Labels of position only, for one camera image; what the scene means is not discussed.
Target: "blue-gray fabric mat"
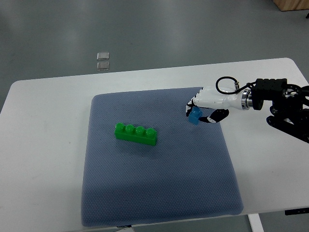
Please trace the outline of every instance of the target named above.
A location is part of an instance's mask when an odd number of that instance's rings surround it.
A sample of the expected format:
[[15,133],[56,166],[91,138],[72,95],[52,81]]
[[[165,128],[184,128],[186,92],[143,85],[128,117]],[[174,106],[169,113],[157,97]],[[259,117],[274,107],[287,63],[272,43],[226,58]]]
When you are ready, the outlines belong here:
[[[200,88],[97,95],[84,165],[82,223],[122,226],[240,214],[220,124],[195,126],[185,106]],[[116,140],[115,124],[158,132],[156,146]]]

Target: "blue lego block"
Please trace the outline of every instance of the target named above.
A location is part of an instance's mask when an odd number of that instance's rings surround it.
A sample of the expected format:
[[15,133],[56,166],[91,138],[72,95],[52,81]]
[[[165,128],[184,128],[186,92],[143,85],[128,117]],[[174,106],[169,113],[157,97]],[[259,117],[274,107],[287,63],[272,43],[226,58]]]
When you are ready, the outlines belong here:
[[198,107],[193,107],[191,113],[189,114],[189,122],[197,125],[199,122],[199,118],[202,117],[203,112]]

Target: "robotic arm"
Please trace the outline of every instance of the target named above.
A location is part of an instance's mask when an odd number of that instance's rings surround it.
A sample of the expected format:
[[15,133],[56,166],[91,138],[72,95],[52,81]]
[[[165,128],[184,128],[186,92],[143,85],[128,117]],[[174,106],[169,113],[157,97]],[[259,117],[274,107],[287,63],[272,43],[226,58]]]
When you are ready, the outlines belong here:
[[[219,89],[222,79],[234,80],[235,89]],[[217,123],[228,116],[228,108],[240,110],[261,110],[264,100],[272,101],[267,123],[282,132],[309,143],[309,86],[299,87],[287,84],[287,79],[257,79],[239,88],[238,81],[229,76],[217,80],[216,86],[203,87],[187,104],[186,116],[193,107],[212,108],[215,111],[208,117],[200,117],[199,121]]]

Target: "concrete floor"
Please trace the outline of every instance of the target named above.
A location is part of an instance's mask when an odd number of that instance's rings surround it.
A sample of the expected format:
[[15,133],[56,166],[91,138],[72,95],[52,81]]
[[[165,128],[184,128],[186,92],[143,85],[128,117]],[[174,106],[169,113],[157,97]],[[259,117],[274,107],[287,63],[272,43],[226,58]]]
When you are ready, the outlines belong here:
[[[271,0],[1,0],[0,109],[17,80],[98,73],[100,51],[105,72],[288,57],[309,80],[308,13]],[[309,231],[309,215],[260,217],[265,232]],[[136,231],[251,229],[241,216]]]

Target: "green lego brick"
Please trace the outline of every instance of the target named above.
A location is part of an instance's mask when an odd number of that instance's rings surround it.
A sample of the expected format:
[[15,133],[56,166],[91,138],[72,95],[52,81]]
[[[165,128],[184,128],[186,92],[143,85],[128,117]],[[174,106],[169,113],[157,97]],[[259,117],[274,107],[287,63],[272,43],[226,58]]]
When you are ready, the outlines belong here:
[[134,127],[129,124],[117,123],[115,126],[116,139],[132,141],[140,144],[155,146],[157,132],[153,128],[145,129],[144,127]]

